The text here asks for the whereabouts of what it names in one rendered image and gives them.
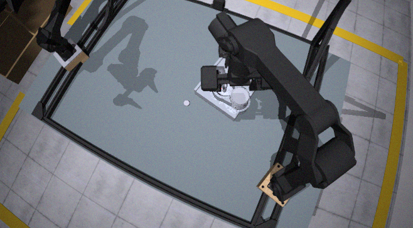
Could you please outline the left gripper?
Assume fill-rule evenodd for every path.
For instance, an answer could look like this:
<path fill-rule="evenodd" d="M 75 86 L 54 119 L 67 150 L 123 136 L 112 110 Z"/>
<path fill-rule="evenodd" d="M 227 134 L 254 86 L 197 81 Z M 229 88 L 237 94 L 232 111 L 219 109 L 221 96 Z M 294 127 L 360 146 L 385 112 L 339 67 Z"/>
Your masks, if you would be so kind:
<path fill-rule="evenodd" d="M 250 80 L 252 80 L 251 83 Z M 221 92 L 221 84 L 230 84 L 230 87 L 249 86 L 249 91 L 273 89 L 267 82 L 267 80 L 258 71 L 252 74 L 239 75 L 233 72 L 228 64 L 227 74 L 219 74 L 219 70 L 217 70 L 216 65 L 202 66 L 202 91 Z"/>

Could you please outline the white gear with red arrow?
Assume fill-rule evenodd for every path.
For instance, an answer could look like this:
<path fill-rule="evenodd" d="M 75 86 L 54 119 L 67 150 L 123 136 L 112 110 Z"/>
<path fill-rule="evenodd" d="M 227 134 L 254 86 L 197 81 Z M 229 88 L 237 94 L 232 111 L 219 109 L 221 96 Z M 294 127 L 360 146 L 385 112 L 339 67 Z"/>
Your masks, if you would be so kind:
<path fill-rule="evenodd" d="M 223 92 L 223 84 L 221 84 L 221 88 L 222 88 L 222 91 L 221 92 L 217 92 L 220 96 L 229 96 L 230 97 L 230 94 L 231 94 L 231 92 L 233 91 L 233 88 L 232 87 L 230 87 L 230 84 L 227 84 L 227 89 L 226 89 L 226 92 Z"/>

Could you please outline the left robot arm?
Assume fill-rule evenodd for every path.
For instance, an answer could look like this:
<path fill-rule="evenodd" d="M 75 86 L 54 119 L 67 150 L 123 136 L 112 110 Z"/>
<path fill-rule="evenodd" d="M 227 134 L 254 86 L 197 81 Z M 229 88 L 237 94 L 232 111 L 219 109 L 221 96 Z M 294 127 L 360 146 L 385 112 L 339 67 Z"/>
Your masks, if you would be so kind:
<path fill-rule="evenodd" d="M 300 167 L 293 161 L 273 174 L 267 185 L 279 201 L 283 203 L 307 183 L 325 189 L 356 165 L 352 134 L 340 122 L 336 106 L 325 100 L 276 47 L 273 32 L 261 19 L 237 26 L 223 11 L 216 14 L 208 30 L 219 44 L 225 68 L 229 64 L 239 75 L 258 70 L 298 119 Z M 318 148 L 318 135 L 329 127 L 335 137 Z"/>

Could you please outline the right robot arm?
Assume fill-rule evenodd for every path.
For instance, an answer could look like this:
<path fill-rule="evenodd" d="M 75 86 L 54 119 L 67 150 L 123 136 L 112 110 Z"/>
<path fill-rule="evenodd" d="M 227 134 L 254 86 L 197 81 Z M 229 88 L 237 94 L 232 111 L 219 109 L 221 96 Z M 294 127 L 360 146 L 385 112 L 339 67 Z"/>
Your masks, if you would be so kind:
<path fill-rule="evenodd" d="M 71 0 L 56 0 L 46 26 L 39 27 L 36 35 L 40 47 L 50 53 L 57 52 L 64 62 L 76 52 L 68 40 L 61 37 L 60 32 L 70 2 Z"/>

